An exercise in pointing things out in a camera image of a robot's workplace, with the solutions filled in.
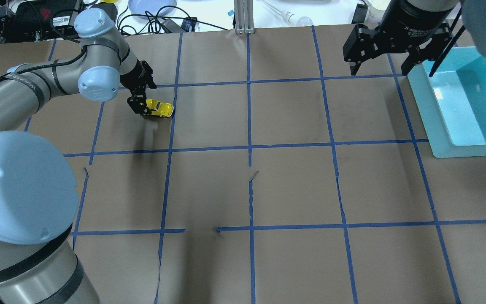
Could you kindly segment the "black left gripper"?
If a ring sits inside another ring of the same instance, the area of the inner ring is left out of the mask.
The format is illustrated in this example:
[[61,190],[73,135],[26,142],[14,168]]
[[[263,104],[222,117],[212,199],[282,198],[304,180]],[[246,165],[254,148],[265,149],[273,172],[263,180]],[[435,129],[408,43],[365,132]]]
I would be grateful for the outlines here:
[[127,104],[138,115],[150,115],[151,110],[146,102],[146,89],[156,89],[154,71],[146,60],[137,60],[134,68],[120,76],[120,83],[130,91]]

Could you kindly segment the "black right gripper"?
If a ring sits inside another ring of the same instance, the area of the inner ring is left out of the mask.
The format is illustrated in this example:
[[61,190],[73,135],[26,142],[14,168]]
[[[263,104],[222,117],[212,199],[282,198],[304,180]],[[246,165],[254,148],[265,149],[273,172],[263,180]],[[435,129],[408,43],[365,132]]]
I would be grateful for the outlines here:
[[446,19],[457,0],[392,0],[379,25],[356,24],[343,46],[343,59],[357,75],[362,63],[382,54],[408,56],[401,65],[407,76],[425,60],[436,60],[453,35]]

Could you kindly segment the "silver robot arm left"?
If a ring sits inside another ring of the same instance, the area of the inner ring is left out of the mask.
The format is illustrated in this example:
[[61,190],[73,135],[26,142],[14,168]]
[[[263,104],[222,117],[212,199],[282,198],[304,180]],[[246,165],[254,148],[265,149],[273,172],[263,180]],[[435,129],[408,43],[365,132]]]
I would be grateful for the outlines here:
[[146,98],[153,71],[138,60],[102,8],[79,12],[81,53],[21,64],[0,77],[0,299],[5,304],[100,304],[67,242],[78,210],[76,178],[62,153],[19,126],[58,96],[106,102],[129,89],[139,115],[160,115]]

